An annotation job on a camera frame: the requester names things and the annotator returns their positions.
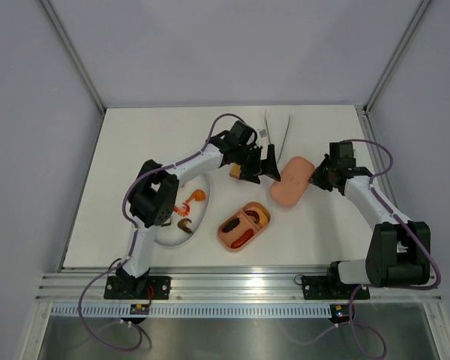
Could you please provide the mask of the pink lunch box lid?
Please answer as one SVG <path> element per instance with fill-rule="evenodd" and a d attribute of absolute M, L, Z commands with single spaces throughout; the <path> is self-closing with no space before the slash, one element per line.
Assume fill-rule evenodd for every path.
<path fill-rule="evenodd" d="M 270 188 L 271 198 L 280 206 L 293 207 L 309 186 L 315 166 L 306 158 L 292 157 Z"/>

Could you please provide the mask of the orange bread roll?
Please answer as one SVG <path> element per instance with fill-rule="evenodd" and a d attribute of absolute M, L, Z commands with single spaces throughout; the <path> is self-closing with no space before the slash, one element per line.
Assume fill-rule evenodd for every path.
<path fill-rule="evenodd" d="M 267 214 L 262 210 L 262 209 L 260 209 L 260 208 L 258 208 L 257 210 L 256 210 L 256 213 L 258 214 L 258 218 L 259 218 L 259 220 L 258 220 L 258 226 L 260 227 L 260 228 L 263 228 L 263 227 L 265 227 L 268 223 L 269 223 L 269 217 L 267 216 Z"/>

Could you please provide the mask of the metal food tongs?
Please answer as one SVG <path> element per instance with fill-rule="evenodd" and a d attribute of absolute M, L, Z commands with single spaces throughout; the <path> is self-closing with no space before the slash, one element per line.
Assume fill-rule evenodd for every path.
<path fill-rule="evenodd" d="M 265 110 L 263 113 L 263 124 L 266 131 L 265 138 L 268 144 L 274 144 L 277 162 L 280 162 L 283 156 L 292 119 L 293 115 L 290 112 L 287 115 L 272 115 Z"/>

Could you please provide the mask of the brown sea cucumber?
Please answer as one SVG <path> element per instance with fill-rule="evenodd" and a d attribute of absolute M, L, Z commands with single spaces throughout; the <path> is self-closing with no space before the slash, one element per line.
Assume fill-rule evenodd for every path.
<path fill-rule="evenodd" d="M 248 222 L 243 217 L 234 217 L 232 220 L 228 220 L 222 227 L 222 233 L 232 233 L 234 231 L 246 230 L 250 227 Z"/>

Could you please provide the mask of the red sausage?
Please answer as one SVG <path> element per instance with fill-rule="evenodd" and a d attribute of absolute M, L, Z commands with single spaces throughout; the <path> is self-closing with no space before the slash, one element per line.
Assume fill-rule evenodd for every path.
<path fill-rule="evenodd" d="M 237 238 L 230 247 L 232 249 L 238 249 L 242 247 L 244 244 L 246 244 L 249 240 L 251 240 L 254 237 L 254 230 L 253 229 L 247 229 L 239 238 Z"/>

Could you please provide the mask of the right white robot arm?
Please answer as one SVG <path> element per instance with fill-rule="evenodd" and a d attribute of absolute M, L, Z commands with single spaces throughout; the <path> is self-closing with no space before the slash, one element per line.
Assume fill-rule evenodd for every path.
<path fill-rule="evenodd" d="M 369 299 L 368 288 L 431 290 L 441 280 L 431 257 L 431 230 L 399 211 L 374 185 L 377 174 L 358 166 L 352 140 L 332 142 L 310 184 L 338 191 L 372 230 L 364 259 L 339 260 L 324 276 L 303 277 L 305 299 Z"/>

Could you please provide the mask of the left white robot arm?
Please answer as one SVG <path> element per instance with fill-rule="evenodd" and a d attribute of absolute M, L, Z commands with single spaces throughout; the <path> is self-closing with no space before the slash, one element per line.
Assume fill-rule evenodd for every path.
<path fill-rule="evenodd" d="M 172 215 L 179 187 L 229 164 L 241 168 L 239 178 L 254 184 L 260 176 L 280 180 L 275 145 L 262 146 L 258 133 L 238 119 L 229 130 L 210 133 L 204 145 L 168 164 L 147 160 L 124 195 L 122 214 L 133 227 L 128 251 L 106 288 L 114 298 L 145 298 L 150 293 L 152 250 L 159 227 Z"/>

